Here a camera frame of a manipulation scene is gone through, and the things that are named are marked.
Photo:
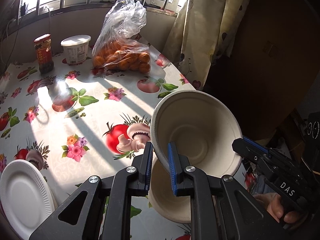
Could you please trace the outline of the right hand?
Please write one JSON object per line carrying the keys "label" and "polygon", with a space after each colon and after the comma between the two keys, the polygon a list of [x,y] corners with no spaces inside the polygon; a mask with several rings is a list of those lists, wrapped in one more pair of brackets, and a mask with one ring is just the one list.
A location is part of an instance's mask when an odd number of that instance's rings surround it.
{"label": "right hand", "polygon": [[285,223],[293,224],[300,219],[300,215],[295,211],[284,212],[281,196],[277,193],[256,194],[254,198],[277,222],[283,220]]}

